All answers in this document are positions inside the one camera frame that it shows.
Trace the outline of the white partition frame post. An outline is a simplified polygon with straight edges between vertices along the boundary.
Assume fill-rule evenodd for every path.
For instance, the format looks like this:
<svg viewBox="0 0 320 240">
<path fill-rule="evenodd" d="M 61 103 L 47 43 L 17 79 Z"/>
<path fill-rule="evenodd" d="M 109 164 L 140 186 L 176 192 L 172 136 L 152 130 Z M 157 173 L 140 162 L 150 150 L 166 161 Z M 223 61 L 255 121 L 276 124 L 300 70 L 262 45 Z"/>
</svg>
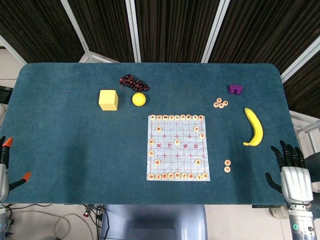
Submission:
<svg viewBox="0 0 320 240">
<path fill-rule="evenodd" d="M 29 64 L 28 57 L 26 55 L 26 48 L 21 42 L 15 40 L 7 40 L 0 34 L 0 43 L 6 48 L 18 61 L 23 65 Z"/>
<path fill-rule="evenodd" d="M 112 58 L 90 51 L 87 41 L 81 31 L 81 28 L 76 20 L 76 17 L 71 9 L 71 6 L 68 0 L 60 0 L 60 2 L 73 26 L 73 29 L 84 51 L 84 54 L 82 55 L 79 62 L 80 63 L 119 63 L 118 61 Z"/>
<path fill-rule="evenodd" d="M 213 48 L 215 46 L 217 37 L 219 35 L 222 23 L 227 13 L 231 0 L 219 0 L 218 8 L 215 13 L 215 17 L 211 26 L 211 30 L 207 39 L 207 43 L 201 58 L 201 63 L 206 64 L 209 62 Z"/>
<path fill-rule="evenodd" d="M 134 61 L 136 63 L 141 63 L 142 60 L 141 60 L 135 0 L 125 0 L 125 5 L 126 5 L 126 11 L 127 11 L 127 17 L 128 17 L 128 24 L 129 24 Z"/>
<path fill-rule="evenodd" d="M 280 75 L 284 84 L 320 51 L 320 35 Z"/>
</svg>

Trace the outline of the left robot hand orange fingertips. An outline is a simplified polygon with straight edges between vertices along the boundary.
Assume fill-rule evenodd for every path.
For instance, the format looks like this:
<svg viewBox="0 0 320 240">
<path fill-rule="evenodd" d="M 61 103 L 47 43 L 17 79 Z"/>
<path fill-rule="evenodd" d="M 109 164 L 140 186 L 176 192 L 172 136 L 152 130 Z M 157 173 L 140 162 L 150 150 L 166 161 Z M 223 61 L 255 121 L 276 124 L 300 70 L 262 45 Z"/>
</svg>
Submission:
<svg viewBox="0 0 320 240">
<path fill-rule="evenodd" d="M 31 172 L 26 172 L 19 180 L 9 183 L 9 162 L 10 149 L 14 139 L 3 135 L 0 137 L 0 203 L 3 203 L 9 195 L 9 192 L 15 188 L 27 183 L 32 176 Z"/>
</svg>

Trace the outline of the yellow ball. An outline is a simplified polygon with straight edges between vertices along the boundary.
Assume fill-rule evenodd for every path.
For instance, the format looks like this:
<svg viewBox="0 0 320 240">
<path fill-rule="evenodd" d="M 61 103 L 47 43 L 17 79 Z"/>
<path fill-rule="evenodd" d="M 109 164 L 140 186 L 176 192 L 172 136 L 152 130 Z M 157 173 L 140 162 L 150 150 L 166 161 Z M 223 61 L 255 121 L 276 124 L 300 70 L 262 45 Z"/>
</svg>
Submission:
<svg viewBox="0 0 320 240">
<path fill-rule="evenodd" d="M 132 96 L 132 103 L 137 107 L 142 107 L 146 100 L 146 96 L 141 92 L 137 92 Z"/>
</svg>

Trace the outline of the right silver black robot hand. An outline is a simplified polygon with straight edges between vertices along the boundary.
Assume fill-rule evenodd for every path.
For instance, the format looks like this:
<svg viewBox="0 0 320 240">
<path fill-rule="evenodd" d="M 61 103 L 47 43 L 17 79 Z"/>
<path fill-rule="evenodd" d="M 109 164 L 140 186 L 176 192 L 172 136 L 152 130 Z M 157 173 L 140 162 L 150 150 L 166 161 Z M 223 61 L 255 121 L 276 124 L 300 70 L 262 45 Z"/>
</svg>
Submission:
<svg viewBox="0 0 320 240">
<path fill-rule="evenodd" d="M 281 184 L 275 183 L 269 172 L 265 173 L 265 179 L 272 189 L 282 194 L 288 205 L 307 205 L 314 197 L 304 155 L 299 147 L 293 147 L 283 140 L 279 143 L 282 150 L 273 145 L 270 149 L 276 157 Z"/>
</svg>

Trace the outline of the white metal rack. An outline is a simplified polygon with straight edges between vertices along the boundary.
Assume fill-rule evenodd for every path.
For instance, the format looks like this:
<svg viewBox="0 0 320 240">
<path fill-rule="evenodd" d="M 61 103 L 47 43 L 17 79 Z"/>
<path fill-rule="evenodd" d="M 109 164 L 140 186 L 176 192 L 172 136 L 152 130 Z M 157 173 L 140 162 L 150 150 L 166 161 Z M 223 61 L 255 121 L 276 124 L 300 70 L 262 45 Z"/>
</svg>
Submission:
<svg viewBox="0 0 320 240">
<path fill-rule="evenodd" d="M 320 119 L 292 110 L 289 113 L 304 156 L 320 152 Z"/>
</svg>

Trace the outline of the blue-grey robot torso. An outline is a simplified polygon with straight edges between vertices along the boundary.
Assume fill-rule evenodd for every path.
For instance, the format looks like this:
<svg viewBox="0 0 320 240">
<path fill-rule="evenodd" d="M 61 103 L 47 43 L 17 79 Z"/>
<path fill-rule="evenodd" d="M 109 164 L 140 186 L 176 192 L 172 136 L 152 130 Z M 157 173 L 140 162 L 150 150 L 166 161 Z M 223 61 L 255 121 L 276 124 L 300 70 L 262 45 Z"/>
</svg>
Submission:
<svg viewBox="0 0 320 240">
<path fill-rule="evenodd" d="M 208 240 L 201 204 L 108 204 L 99 240 Z"/>
</svg>

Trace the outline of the blue felt table cloth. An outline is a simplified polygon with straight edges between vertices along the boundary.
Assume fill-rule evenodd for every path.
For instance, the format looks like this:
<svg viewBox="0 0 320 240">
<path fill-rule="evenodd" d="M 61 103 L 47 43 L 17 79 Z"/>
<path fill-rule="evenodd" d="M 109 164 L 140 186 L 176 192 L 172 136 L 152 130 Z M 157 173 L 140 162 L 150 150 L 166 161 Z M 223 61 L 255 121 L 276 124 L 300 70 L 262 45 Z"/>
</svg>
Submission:
<svg viewBox="0 0 320 240">
<path fill-rule="evenodd" d="M 149 85 L 120 85 L 132 75 Z M 230 94 L 229 85 L 242 85 Z M 116 111 L 99 106 L 115 90 Z M 143 93 L 146 103 L 132 97 Z M 214 107 L 216 99 L 228 101 Z M 263 138 L 245 146 L 258 117 Z M 148 116 L 203 115 L 210 181 L 147 180 Z M 12 137 L 9 178 L 32 173 L 8 203 L 280 205 L 265 173 L 281 177 L 271 146 L 298 144 L 278 69 L 268 63 L 30 63 L 19 72 L 0 136 Z M 231 171 L 224 171 L 230 160 Z"/>
</svg>

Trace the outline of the yellow banana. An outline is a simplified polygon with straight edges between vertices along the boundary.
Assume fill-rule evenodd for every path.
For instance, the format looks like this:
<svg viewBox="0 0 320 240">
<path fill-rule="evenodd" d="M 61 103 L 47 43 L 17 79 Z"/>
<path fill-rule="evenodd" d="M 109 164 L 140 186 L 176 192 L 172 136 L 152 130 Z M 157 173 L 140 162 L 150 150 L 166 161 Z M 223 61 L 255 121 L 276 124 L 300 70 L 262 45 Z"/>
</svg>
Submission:
<svg viewBox="0 0 320 240">
<path fill-rule="evenodd" d="M 244 113 L 253 128 L 253 137 L 249 142 L 243 142 L 242 144 L 244 146 L 256 147 L 261 143 L 264 136 L 262 124 L 256 114 L 250 108 L 246 107 L 244 109 Z"/>
</svg>

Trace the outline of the purple plastic block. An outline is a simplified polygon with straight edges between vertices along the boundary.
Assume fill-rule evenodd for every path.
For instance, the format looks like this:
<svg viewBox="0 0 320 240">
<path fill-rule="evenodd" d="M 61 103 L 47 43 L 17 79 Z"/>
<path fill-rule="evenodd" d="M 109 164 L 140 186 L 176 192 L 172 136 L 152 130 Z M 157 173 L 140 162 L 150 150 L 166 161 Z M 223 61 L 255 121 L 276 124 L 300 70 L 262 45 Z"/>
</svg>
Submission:
<svg viewBox="0 0 320 240">
<path fill-rule="evenodd" d="M 230 94 L 241 95 L 243 93 L 243 90 L 244 90 L 244 86 L 243 85 L 230 84 L 228 86 L 228 92 Z"/>
</svg>

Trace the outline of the dark purple grape bunch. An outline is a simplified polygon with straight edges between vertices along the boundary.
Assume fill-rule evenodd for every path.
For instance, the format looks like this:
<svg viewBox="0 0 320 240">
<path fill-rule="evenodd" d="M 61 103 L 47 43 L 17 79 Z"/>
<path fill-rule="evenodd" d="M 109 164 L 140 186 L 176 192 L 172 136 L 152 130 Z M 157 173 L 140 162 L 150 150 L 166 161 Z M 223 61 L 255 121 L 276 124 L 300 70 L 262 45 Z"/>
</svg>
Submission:
<svg viewBox="0 0 320 240">
<path fill-rule="evenodd" d="M 119 78 L 119 84 L 131 88 L 135 92 L 146 92 L 150 89 L 148 84 L 145 84 L 142 80 L 136 80 L 131 74 Z"/>
</svg>

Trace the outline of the black box device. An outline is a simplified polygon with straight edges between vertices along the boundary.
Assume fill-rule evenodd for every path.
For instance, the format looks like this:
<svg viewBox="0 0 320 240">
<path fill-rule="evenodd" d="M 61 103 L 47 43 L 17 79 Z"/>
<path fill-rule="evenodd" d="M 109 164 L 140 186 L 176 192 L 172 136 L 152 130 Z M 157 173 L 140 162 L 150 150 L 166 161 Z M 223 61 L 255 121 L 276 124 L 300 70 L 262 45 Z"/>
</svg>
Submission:
<svg viewBox="0 0 320 240">
<path fill-rule="evenodd" d="M 7 105 L 10 101 L 13 88 L 0 85 L 0 104 Z"/>
</svg>

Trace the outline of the black table control bar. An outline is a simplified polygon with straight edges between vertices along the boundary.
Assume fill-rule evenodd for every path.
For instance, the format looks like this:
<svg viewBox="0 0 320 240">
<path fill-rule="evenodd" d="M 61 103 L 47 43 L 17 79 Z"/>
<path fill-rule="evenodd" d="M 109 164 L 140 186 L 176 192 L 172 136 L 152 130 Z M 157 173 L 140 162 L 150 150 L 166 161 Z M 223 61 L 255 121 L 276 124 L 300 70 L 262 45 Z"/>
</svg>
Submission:
<svg viewBox="0 0 320 240">
<path fill-rule="evenodd" d="M 253 208 L 253 209 L 269 209 L 269 208 L 271 208 L 271 209 L 273 209 L 273 208 L 281 208 L 281 207 L 287 207 L 287 205 L 273 205 L 273 204 L 271 204 L 271 205 L 263 205 L 263 204 L 252 204 L 251 205 L 251 207 Z"/>
</svg>

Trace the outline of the yellow cube block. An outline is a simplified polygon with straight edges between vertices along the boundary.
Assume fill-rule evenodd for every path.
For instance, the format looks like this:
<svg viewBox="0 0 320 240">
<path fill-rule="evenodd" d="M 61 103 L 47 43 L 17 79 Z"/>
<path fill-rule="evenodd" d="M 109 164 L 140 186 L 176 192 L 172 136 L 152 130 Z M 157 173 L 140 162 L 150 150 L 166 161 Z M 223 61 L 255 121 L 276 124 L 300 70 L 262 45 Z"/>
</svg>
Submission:
<svg viewBox="0 0 320 240">
<path fill-rule="evenodd" d="M 114 89 L 100 90 L 98 104 L 102 111 L 118 110 L 118 94 Z"/>
</svg>

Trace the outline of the Chinese chess board sheet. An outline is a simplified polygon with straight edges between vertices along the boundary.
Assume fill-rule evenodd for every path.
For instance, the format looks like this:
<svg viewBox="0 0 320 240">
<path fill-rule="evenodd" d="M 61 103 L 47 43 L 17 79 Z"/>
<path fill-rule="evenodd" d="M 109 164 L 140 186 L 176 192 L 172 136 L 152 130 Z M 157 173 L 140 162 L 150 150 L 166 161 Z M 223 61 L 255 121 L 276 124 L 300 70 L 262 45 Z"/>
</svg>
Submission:
<svg viewBox="0 0 320 240">
<path fill-rule="evenodd" d="M 162 120 L 157 120 L 157 115 L 155 120 L 151 120 L 150 116 L 147 127 L 146 179 L 149 173 L 153 173 L 154 180 L 149 181 L 209 182 L 211 179 L 205 116 L 203 115 L 203 120 L 193 120 L 193 115 L 191 120 L 181 120 L 181 117 L 179 120 L 170 120 L 169 115 L 168 120 L 163 120 L 163 115 Z M 157 132 L 158 126 L 162 127 L 161 132 Z M 199 126 L 198 132 L 194 131 L 195 126 Z M 200 139 L 200 133 L 205 134 L 205 139 Z M 150 139 L 154 139 L 153 145 L 149 144 Z M 176 139 L 180 140 L 179 145 L 174 143 Z M 154 156 L 148 156 L 148 151 L 154 151 Z M 160 165 L 155 165 L 156 159 L 161 160 Z M 202 164 L 196 165 L 196 159 L 200 159 Z M 180 178 L 155 179 L 156 174 L 167 173 L 168 176 L 168 173 L 175 175 L 175 172 L 180 173 Z M 205 172 L 209 175 L 207 179 L 196 179 L 197 174 Z M 193 173 L 194 179 L 182 179 L 181 173 Z"/>
</svg>

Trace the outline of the dark round chair back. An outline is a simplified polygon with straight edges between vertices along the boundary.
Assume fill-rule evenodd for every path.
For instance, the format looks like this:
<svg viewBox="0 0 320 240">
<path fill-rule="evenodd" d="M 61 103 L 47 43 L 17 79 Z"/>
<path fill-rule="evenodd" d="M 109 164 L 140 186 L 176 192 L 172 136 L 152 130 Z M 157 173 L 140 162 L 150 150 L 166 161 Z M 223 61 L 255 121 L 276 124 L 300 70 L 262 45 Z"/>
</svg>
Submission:
<svg viewBox="0 0 320 240">
<path fill-rule="evenodd" d="M 305 167 L 310 173 L 312 191 L 320 193 L 320 152 L 308 156 L 305 159 Z"/>
</svg>

